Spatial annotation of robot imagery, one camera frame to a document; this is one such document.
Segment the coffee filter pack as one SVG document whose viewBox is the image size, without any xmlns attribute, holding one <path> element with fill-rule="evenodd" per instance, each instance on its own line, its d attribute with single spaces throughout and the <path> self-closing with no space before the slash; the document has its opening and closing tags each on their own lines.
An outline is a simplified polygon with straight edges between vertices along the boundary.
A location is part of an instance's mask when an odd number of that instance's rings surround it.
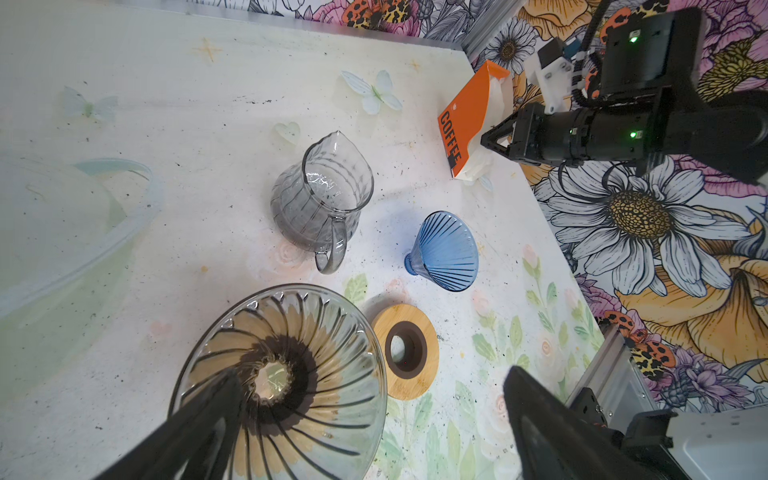
<svg viewBox="0 0 768 480">
<path fill-rule="evenodd" d="M 505 68 L 486 61 L 437 117 L 453 179 L 470 183 L 490 171 L 494 154 L 480 140 L 505 118 L 503 86 L 509 76 Z"/>
</svg>

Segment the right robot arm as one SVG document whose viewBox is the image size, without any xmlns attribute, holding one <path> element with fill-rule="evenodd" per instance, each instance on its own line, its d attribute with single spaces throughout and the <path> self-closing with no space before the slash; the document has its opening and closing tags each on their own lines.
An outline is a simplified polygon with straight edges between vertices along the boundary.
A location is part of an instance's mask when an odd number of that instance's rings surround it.
<svg viewBox="0 0 768 480">
<path fill-rule="evenodd" d="M 697 93 L 705 14 L 696 7 L 631 20 L 609 32 L 600 95 L 582 93 L 583 66 L 609 4 L 600 3 L 574 54 L 577 109 L 548 113 L 527 105 L 481 137 L 512 161 L 553 167 L 619 161 L 638 174 L 667 155 L 690 155 L 736 180 L 767 183 L 767 94 L 751 90 L 705 102 Z"/>
</svg>

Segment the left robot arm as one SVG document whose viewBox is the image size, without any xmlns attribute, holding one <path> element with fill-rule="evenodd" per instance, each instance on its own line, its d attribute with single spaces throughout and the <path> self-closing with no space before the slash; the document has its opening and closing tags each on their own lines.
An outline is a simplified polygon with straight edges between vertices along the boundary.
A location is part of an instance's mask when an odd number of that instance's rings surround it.
<svg viewBox="0 0 768 480">
<path fill-rule="evenodd" d="M 719 413 L 637 413 L 624 431 L 597 418 L 584 388 L 566 407 L 514 366 L 503 400 L 525 479 L 764 479 L 767 409 Z M 242 439 L 254 409 L 233 368 L 213 376 L 189 402 L 122 459 L 103 479 L 232 479 L 237 450 L 264 442 Z"/>
</svg>

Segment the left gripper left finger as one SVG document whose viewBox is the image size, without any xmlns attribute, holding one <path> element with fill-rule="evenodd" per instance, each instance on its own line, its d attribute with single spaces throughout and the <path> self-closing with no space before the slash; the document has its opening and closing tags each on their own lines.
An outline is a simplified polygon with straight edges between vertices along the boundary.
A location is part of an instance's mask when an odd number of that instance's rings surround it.
<svg viewBox="0 0 768 480">
<path fill-rule="evenodd" d="M 100 479 L 222 479 L 244 413 L 236 370 L 213 377 L 199 393 Z"/>
</svg>

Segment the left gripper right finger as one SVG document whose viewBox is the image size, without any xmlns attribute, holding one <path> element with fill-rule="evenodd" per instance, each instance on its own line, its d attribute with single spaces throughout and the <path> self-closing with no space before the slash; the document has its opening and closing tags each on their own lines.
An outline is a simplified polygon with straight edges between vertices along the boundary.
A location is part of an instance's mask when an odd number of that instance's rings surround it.
<svg viewBox="0 0 768 480">
<path fill-rule="evenodd" d="M 524 479 L 652 479 L 654 475 L 578 419 L 526 370 L 512 367 L 503 384 Z"/>
</svg>

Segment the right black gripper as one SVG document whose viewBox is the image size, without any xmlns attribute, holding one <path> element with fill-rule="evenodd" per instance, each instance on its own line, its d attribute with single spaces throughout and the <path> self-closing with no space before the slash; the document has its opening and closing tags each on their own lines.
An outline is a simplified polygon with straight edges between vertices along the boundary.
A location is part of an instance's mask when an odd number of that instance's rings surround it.
<svg viewBox="0 0 768 480">
<path fill-rule="evenodd" d="M 674 89 L 610 95 L 592 106 L 557 113 L 533 103 L 483 133 L 480 143 L 533 166 L 613 161 L 653 168 L 662 160 L 672 115 L 689 111 L 690 99 Z"/>
</svg>

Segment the clear grey glass dripper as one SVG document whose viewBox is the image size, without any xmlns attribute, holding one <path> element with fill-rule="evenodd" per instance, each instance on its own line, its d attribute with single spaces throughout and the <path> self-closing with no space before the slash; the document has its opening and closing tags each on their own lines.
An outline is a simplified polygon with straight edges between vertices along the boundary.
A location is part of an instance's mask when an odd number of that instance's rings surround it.
<svg viewBox="0 0 768 480">
<path fill-rule="evenodd" d="M 262 290 L 226 311 L 190 353 L 170 413 L 214 375 L 236 370 L 255 413 L 232 479 L 361 479 L 386 416 L 384 358 L 365 315 L 311 284 Z"/>
</svg>

